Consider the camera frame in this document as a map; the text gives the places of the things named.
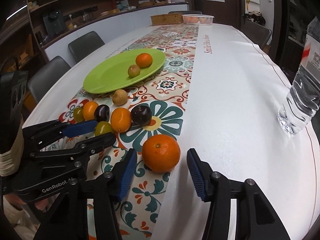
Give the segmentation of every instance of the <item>chair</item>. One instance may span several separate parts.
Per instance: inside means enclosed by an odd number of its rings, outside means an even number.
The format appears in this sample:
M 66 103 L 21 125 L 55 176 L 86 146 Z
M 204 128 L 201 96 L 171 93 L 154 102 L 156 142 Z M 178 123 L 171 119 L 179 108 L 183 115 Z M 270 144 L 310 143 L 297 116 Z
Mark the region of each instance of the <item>chair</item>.
M 27 86 L 36 103 L 39 103 L 49 89 L 70 69 L 69 64 L 57 56 L 30 78 Z
M 241 32 L 246 35 L 253 43 L 258 44 L 263 49 L 271 37 L 271 30 L 260 24 L 245 19 Z
M 181 14 L 202 14 L 201 11 L 172 11 L 172 12 L 169 12 L 168 14 L 170 13 L 181 13 Z
M 78 63 L 104 44 L 105 43 L 100 36 L 96 32 L 92 31 L 79 37 L 73 42 L 70 42 L 68 47 Z

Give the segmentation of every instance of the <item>white tablecloth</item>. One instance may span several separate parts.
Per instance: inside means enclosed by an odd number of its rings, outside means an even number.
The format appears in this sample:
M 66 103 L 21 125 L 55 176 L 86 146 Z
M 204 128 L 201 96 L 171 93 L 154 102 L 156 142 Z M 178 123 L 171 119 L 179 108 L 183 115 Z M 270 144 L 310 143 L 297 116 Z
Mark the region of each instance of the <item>white tablecloth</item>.
M 57 119 L 90 70 L 155 28 L 121 36 L 79 62 L 49 90 L 24 127 Z M 320 150 L 311 123 L 295 136 L 278 124 L 289 87 L 280 68 L 240 31 L 218 24 L 199 27 L 178 139 L 181 160 L 171 173 L 152 240 L 202 238 L 210 204 L 196 196 L 185 158 L 189 148 L 229 179 L 254 179 L 290 238 L 303 238 L 320 213 Z M 229 239 L 234 239 L 234 201 L 231 209 Z

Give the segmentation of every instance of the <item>floral pattern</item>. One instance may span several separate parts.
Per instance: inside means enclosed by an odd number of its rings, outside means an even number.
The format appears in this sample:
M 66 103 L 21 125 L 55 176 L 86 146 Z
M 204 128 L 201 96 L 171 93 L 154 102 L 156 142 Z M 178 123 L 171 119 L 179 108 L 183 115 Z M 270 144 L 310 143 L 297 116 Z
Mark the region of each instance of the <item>floral pattern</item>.
M 125 88 L 129 100 L 121 107 L 130 110 L 136 105 L 149 106 L 152 111 L 151 122 L 143 127 L 132 124 L 127 132 L 117 134 L 115 144 L 92 155 L 87 167 L 88 179 L 95 179 L 105 171 L 112 171 L 114 165 L 125 158 L 129 148 L 138 152 L 128 196 L 122 203 L 115 203 L 123 240 L 150 239 L 156 224 L 170 173 L 155 173 L 144 164 L 141 156 L 142 144 L 156 134 L 166 134 L 178 139 L 192 78 L 197 35 L 198 27 L 195 25 L 164 25 L 124 50 L 159 49 L 166 54 L 166 61 L 153 75 Z M 93 95 L 81 88 L 61 113 L 59 120 L 74 122 L 74 109 L 92 100 L 108 105 L 110 111 L 113 111 L 116 106 L 112 103 L 112 96 L 112 92 Z M 92 132 L 75 138 L 63 138 L 43 150 L 72 148 L 77 142 L 93 136 Z M 96 240 L 92 199 L 87 202 L 87 216 L 89 239 Z
M 92 99 L 90 98 L 86 98 L 86 99 L 81 99 L 81 98 L 73 98 L 68 106 L 67 106 L 67 110 L 65 112 L 63 112 L 60 116 L 59 116 L 59 120 L 61 122 L 71 122 L 71 123 L 75 123 L 75 121 L 73 120 L 73 111 L 78 107 L 78 106 L 84 106 L 87 102 L 92 101 Z
M 150 124 L 141 127 L 132 125 L 125 133 L 120 133 L 119 139 L 124 146 L 132 145 L 134 149 L 141 152 L 143 143 L 153 135 L 166 134 L 177 139 L 180 135 L 184 111 L 176 104 L 165 101 L 146 101 L 140 106 L 149 106 L 152 111 L 152 120 Z

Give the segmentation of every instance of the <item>appliance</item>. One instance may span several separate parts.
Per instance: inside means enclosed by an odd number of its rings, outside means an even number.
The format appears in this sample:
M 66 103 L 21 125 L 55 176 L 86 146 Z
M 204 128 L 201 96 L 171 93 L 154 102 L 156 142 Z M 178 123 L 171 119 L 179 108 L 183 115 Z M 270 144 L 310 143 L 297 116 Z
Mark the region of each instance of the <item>appliance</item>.
M 94 20 L 93 13 L 90 13 L 90 12 L 85 12 L 85 13 L 82 15 L 82 18 L 83 18 L 83 22 L 84 22 L 84 23 L 90 22 L 90 21 Z
M 43 21 L 47 33 L 50 36 L 55 36 L 67 30 L 61 10 L 55 10 L 48 14 L 44 14 Z
M 42 38 L 41 32 L 36 32 L 36 38 L 38 43 L 42 45 L 43 38 Z

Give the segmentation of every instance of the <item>hand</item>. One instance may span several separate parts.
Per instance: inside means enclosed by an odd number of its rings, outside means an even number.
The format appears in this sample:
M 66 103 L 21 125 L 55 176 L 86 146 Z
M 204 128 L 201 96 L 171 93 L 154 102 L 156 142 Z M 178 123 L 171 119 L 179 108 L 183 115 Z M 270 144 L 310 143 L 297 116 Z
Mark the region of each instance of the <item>hand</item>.
M 15 194 L 12 194 L 12 193 L 7 194 L 4 197 L 12 206 L 14 206 L 18 210 L 22 210 L 21 205 L 26 204 L 21 200 L 21 198 L 19 198 L 18 196 L 16 196 Z M 48 199 L 44 199 L 44 200 L 41 200 L 41 201 L 35 203 L 36 208 L 39 210 L 45 209 L 45 207 L 47 205 L 48 205 Z

